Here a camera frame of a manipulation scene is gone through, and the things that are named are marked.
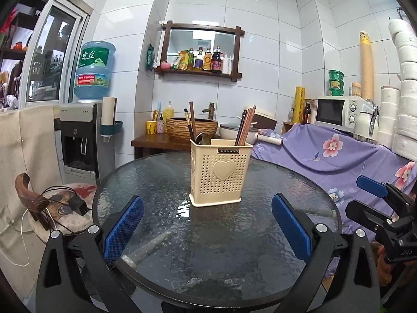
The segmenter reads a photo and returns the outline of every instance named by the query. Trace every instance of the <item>beige plastic basket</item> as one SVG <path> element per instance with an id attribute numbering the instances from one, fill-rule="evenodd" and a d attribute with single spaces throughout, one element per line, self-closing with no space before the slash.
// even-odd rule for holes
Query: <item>beige plastic basket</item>
<path id="1" fill-rule="evenodd" d="M 196 207 L 239 202 L 252 145 L 211 140 L 211 146 L 191 142 L 191 203 Z"/>

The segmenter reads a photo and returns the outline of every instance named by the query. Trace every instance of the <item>metal spoon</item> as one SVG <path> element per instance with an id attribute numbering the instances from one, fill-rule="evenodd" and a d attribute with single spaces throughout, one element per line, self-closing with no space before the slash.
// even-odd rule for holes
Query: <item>metal spoon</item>
<path id="1" fill-rule="evenodd" d="M 211 138 L 207 133 L 200 133 L 197 135 L 194 142 L 196 145 L 210 146 Z"/>

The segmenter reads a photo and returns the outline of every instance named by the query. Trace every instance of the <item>green container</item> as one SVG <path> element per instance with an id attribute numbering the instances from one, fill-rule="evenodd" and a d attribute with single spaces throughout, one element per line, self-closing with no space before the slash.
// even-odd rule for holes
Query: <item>green container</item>
<path id="1" fill-rule="evenodd" d="M 339 72 L 338 70 L 329 70 L 329 80 L 343 82 L 345 74 Z"/>
<path id="2" fill-rule="evenodd" d="M 337 80 L 329 80 L 329 88 L 338 88 L 338 89 L 343 89 L 343 87 L 345 86 L 345 83 L 339 82 Z"/>
<path id="3" fill-rule="evenodd" d="M 329 96 L 343 96 L 343 89 L 329 88 Z"/>

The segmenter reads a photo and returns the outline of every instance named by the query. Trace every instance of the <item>textured glass tabletop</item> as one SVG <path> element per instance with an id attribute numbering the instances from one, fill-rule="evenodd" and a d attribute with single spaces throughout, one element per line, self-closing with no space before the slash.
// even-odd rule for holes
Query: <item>textured glass tabletop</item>
<path id="1" fill-rule="evenodd" d="M 189 192 L 190 153 L 153 155 L 107 177 L 96 192 L 94 210 L 102 224 L 133 195 L 140 196 L 145 214 L 124 250 L 133 262 L 131 274 L 197 300 L 259 299 L 295 283 L 305 263 L 295 257 L 272 215 L 276 193 L 314 223 L 332 231 L 340 225 L 336 206 L 316 184 L 255 159 L 241 202 L 196 208 Z"/>

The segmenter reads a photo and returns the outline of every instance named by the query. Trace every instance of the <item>white kettle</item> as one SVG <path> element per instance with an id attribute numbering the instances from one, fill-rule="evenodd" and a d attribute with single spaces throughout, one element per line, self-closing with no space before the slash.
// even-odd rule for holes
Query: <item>white kettle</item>
<path id="1" fill-rule="evenodd" d="M 355 123 L 353 138 L 362 142 L 377 143 L 378 139 L 378 107 L 373 100 L 366 100 L 372 103 L 372 110 L 360 112 Z"/>

